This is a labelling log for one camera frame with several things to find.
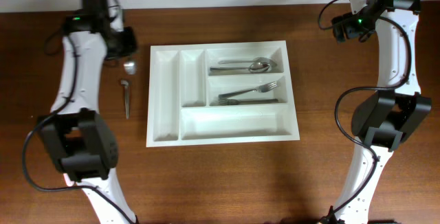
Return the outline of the small metal teaspoon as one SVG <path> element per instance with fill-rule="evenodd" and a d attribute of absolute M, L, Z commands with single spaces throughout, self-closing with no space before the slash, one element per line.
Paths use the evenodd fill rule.
<path fill-rule="evenodd" d="M 132 58 L 128 58 L 123 63 L 123 67 L 124 67 L 126 74 L 128 74 L 128 75 L 135 75 L 137 72 L 137 63 Z"/>

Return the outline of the large metal spoon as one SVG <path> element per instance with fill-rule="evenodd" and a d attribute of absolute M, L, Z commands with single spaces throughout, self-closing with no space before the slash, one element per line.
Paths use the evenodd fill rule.
<path fill-rule="evenodd" d="M 275 61 L 266 57 L 256 57 L 249 60 L 220 60 L 218 63 L 221 65 L 221 64 L 230 64 L 230 63 L 254 63 L 254 62 L 267 63 L 273 67 L 278 66 L 278 64 Z"/>
<path fill-rule="evenodd" d="M 272 66 L 269 63 L 255 62 L 249 67 L 211 67 L 210 71 L 233 71 L 233 70 L 246 70 L 252 74 L 262 73 L 271 69 Z"/>

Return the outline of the metal fork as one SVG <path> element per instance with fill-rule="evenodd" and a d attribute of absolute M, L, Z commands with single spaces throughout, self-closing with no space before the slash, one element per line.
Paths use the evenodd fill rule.
<path fill-rule="evenodd" d="M 267 92 L 277 88 L 278 86 L 279 86 L 278 81 L 274 81 L 274 82 L 269 82 L 264 85 L 260 85 L 260 86 L 257 86 L 255 88 L 251 88 L 251 89 L 244 89 L 244 90 L 240 90 L 240 91 L 234 91 L 231 93 L 223 93 L 223 94 L 218 95 L 218 98 L 226 99 L 226 98 L 231 98 L 234 96 L 238 96 L 238 95 L 241 95 L 244 93 L 249 93 L 249 92 L 254 92 L 254 91 L 258 92 L 258 93 L 267 93 Z"/>
<path fill-rule="evenodd" d="M 247 104 L 273 104 L 279 103 L 278 99 L 263 99 L 263 100 L 236 100 L 236 99 L 222 99 L 217 100 L 219 105 L 230 106 L 230 105 L 247 105 Z"/>

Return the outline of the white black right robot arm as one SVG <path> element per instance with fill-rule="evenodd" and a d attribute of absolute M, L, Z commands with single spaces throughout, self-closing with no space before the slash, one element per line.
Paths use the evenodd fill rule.
<path fill-rule="evenodd" d="M 355 109 L 351 130 L 345 131 L 339 107 L 355 87 L 342 93 L 334 111 L 341 133 L 355 146 L 342 193 L 320 223 L 368 223 L 369 208 L 381 174 L 393 153 L 430 113 L 432 100 L 423 97 L 415 65 L 415 35 L 421 0 L 347 0 L 350 12 L 332 19 L 337 42 L 356 38 L 379 41 L 377 85 Z"/>

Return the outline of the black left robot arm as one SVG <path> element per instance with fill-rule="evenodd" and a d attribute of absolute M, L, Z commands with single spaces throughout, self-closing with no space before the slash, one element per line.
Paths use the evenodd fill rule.
<path fill-rule="evenodd" d="M 118 0 L 81 0 L 60 28 L 64 60 L 49 115 L 34 128 L 66 185 L 82 190 L 101 223 L 137 223 L 120 187 L 116 137 L 99 114 L 102 66 L 136 53 L 132 27 L 124 26 Z"/>

